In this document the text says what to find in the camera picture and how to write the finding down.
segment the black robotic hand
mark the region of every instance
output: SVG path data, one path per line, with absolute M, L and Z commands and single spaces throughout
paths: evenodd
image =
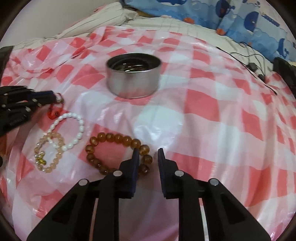
M 27 86 L 0 87 L 0 137 L 29 121 L 38 107 L 56 102 L 53 91 L 35 92 Z

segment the amber bead bracelet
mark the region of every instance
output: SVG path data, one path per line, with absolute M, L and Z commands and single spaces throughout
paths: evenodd
M 100 132 L 97 137 L 91 137 L 89 139 L 90 144 L 85 147 L 87 153 L 86 159 L 97 168 L 101 174 L 107 175 L 110 172 L 116 170 L 116 168 L 109 168 L 104 164 L 100 159 L 96 158 L 94 155 L 94 147 L 97 146 L 100 142 L 115 142 L 116 144 L 123 144 L 126 147 L 139 148 L 140 155 L 142 155 L 141 164 L 139 165 L 139 174 L 146 175 L 149 173 L 149 165 L 153 162 L 152 156 L 148 153 L 150 148 L 148 145 L 142 145 L 141 141 L 138 139 L 132 139 L 129 136 L 123 137 L 121 134 L 114 135 L 113 133 L 103 133 Z

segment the silver tin can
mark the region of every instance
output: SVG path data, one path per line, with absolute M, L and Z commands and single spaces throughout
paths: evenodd
M 107 86 L 112 93 L 121 98 L 142 98 L 158 89 L 161 60 L 153 55 L 118 55 L 109 59 L 106 67 Z

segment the plastic bag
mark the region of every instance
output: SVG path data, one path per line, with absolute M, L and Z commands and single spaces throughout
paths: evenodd
M 152 96 L 128 100 L 108 91 L 105 62 L 130 52 L 163 61 L 160 87 Z M 46 109 L 10 139 L 0 187 L 7 201 L 3 212 L 21 240 L 80 179 L 103 178 L 87 163 L 84 151 L 89 138 L 100 131 L 140 139 L 154 157 L 149 175 L 138 180 L 135 197 L 120 201 L 121 240 L 177 239 L 178 201 L 162 195 L 155 156 L 159 148 L 194 178 L 219 179 L 273 240 L 296 210 L 295 98 L 278 74 L 266 77 L 267 86 L 202 40 L 101 27 L 87 37 L 13 51 L 1 83 L 60 92 L 65 112 L 78 113 L 85 121 L 83 139 L 49 174 L 37 170 L 34 160 L 36 143 L 53 123 Z M 71 119 L 57 129 L 66 143 L 77 131 Z M 51 161 L 55 152 L 45 147 L 45 158 Z M 131 153 L 107 142 L 95 152 L 110 167 L 118 167 Z

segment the black cable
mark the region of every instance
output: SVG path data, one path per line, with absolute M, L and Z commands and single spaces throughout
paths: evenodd
M 240 44 L 244 44 L 245 45 L 245 47 L 246 47 L 246 50 L 247 50 L 247 53 L 248 53 L 248 65 L 249 65 L 249 63 L 250 63 L 250 52 L 249 52 L 249 49 L 248 49 L 248 44 L 247 43 L 245 43 L 245 42 L 240 42 Z
M 248 45 L 248 44 L 245 43 L 245 42 L 240 42 L 240 43 L 244 44 L 244 45 L 246 46 L 246 48 L 247 48 L 247 46 L 249 46 L 249 47 L 253 50 L 254 54 L 256 54 L 255 49 L 254 49 L 252 46 Z M 260 70 L 261 70 L 262 74 L 264 74 L 264 76 L 266 76 L 265 58 L 264 58 L 263 55 L 259 55 L 259 56 L 261 56 L 261 57 L 263 58 L 263 65 L 264 65 L 264 72 L 263 72 L 263 71 L 262 71 L 262 65 L 261 65 L 261 62 L 260 62 L 259 59 L 257 58 L 257 55 L 258 55 L 258 54 L 255 55 L 255 58 L 257 59 L 258 63 L 260 64 Z
M 245 68 L 250 72 L 250 74 L 254 76 L 255 79 L 257 79 L 257 76 L 255 76 L 255 75 L 253 74 L 253 72 L 252 72 L 251 70 L 249 70 L 249 69 L 246 67 L 246 66 L 247 66 L 246 64 L 244 64 L 243 62 L 241 62 L 241 61 L 238 60 L 237 58 L 233 57 L 230 53 L 224 51 L 223 49 L 220 49 L 220 50 L 222 50 L 223 52 L 229 54 L 229 55 L 230 55 L 232 58 L 234 58 L 236 61 L 240 62 L 241 65 L 242 65 L 243 67 L 245 67 Z
M 243 54 L 241 54 L 241 53 L 236 53 L 236 52 L 232 52 L 232 53 L 230 53 L 230 55 L 232 55 L 232 54 L 238 54 L 238 55 L 241 55 L 241 56 L 243 56 L 243 57 L 251 57 L 251 56 L 256 56 L 256 55 L 259 55 L 259 56 L 263 57 L 261 54 L 258 54 L 258 53 L 251 54 L 251 55 L 243 55 Z M 264 74 L 262 68 L 260 68 L 258 65 L 256 65 L 256 66 L 261 70 L 262 74 Z
M 255 79 L 258 78 L 258 76 L 255 76 L 255 75 L 253 74 L 253 72 L 252 72 L 251 70 L 249 70 L 249 69 L 246 67 L 246 64 L 244 64 L 243 62 L 241 62 L 241 61 L 238 60 L 237 58 L 233 57 L 230 53 L 224 51 L 223 49 L 220 49 L 220 50 L 222 50 L 223 52 L 229 54 L 232 58 L 234 58 L 235 60 L 237 60 L 238 62 L 240 62 L 241 65 L 244 66 L 244 67 L 250 72 L 250 74 L 254 76 Z M 264 83 L 264 85 L 265 85 L 267 88 L 269 88 L 270 90 L 272 90 L 272 91 L 274 92 L 275 95 L 277 95 L 277 92 L 276 92 L 273 88 L 269 87 L 269 86 L 268 86 L 267 84 L 265 84 L 265 83 Z

